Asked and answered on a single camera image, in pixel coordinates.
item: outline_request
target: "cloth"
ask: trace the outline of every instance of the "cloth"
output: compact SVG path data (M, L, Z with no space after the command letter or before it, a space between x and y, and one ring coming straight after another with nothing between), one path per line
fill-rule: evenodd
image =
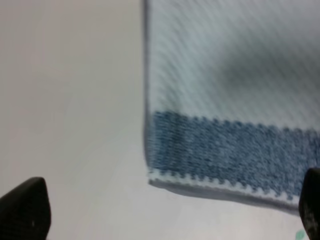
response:
M297 211L320 166L320 1L144 3L150 183Z

